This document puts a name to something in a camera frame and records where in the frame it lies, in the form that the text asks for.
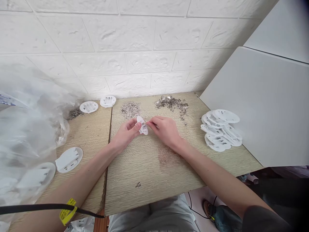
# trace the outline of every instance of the yellow label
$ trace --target yellow label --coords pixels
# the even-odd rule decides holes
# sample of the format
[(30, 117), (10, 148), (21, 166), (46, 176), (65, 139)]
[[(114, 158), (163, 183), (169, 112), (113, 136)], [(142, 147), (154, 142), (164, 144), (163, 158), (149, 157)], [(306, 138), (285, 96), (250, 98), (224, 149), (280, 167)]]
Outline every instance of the yellow label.
[[(71, 198), (68, 202), (67, 205), (72, 205), (74, 206), (76, 204), (76, 201)], [(68, 209), (63, 209), (61, 210), (60, 214), (59, 214), (59, 218), (62, 222), (62, 224), (65, 226), (74, 216), (75, 212), (77, 210), (77, 207), (75, 206), (74, 209), (72, 211), (68, 210)]]

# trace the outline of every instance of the white brick wall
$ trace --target white brick wall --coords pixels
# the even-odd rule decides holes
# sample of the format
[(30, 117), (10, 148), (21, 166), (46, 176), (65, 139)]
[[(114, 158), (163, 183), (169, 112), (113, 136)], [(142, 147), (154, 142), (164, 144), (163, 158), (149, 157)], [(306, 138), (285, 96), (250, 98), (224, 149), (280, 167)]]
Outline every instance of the white brick wall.
[(0, 0), (0, 66), (89, 100), (204, 90), (277, 1)]

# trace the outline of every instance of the wooden table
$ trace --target wooden table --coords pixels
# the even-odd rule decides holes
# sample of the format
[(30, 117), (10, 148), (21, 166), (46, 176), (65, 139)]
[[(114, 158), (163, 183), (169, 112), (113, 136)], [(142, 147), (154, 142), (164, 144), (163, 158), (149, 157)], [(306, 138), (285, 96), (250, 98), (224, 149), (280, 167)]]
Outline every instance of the wooden table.
[[(113, 106), (110, 139), (115, 136), (125, 118), (120, 114), (124, 102), (139, 102), (145, 120), (155, 115), (173, 118), (181, 136), (202, 154), (225, 168), (234, 176), (262, 169), (262, 165), (244, 147), (232, 147), (216, 152), (206, 146), (205, 132), (200, 129), (201, 117), (209, 109), (193, 92), (173, 94), (189, 104), (187, 125), (180, 120), (179, 110), (156, 109), (160, 96), (118, 99)], [(188, 163), (164, 145), (149, 128), (149, 134), (136, 137), (108, 167), (105, 215), (146, 205), (186, 191), (205, 186)]]
[[(81, 167), (83, 167), (94, 155), (104, 146), (108, 144), (110, 120), (111, 120), (112, 108), (99, 107), (97, 111), (91, 114), (84, 114), (78, 116), (75, 119), (69, 121), (70, 133), (68, 135), (66, 143), (57, 148), (57, 158), (71, 147), (80, 147), (83, 150), (83, 158), (79, 165), (72, 171), (67, 173), (56, 174), (44, 191), (41, 197), (37, 200), (36, 204), (43, 202), (44, 198), (54, 191), (62, 182), (74, 175)], [(99, 213), (104, 207), (105, 199), (105, 179), (106, 172), (97, 181), (88, 197), (86, 198), (82, 209), (89, 210), (94, 213)], [(88, 215), (77, 214), (74, 219), (80, 219), (87, 217)], [(10, 230), (14, 230), (16, 226), (23, 220), (23, 217), (16, 220), (10, 227)]]

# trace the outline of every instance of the sleeve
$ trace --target sleeve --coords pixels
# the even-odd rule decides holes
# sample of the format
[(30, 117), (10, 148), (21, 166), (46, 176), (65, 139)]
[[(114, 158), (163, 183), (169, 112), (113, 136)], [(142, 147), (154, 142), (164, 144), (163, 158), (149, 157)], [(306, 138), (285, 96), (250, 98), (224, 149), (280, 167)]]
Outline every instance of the sleeve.
[(274, 212), (261, 206), (249, 207), (242, 222), (243, 232), (290, 232), (291, 226)]

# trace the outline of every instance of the left hand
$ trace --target left hand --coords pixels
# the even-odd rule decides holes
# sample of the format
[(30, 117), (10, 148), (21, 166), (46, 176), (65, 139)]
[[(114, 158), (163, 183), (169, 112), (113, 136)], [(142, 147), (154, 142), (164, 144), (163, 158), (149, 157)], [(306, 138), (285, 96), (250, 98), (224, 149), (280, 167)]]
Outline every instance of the left hand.
[(129, 121), (121, 124), (115, 137), (110, 142), (111, 145), (117, 148), (118, 154), (123, 152), (123, 150), (136, 136), (140, 135), (139, 130), (141, 127), (142, 124), (137, 122), (136, 118), (130, 119)]

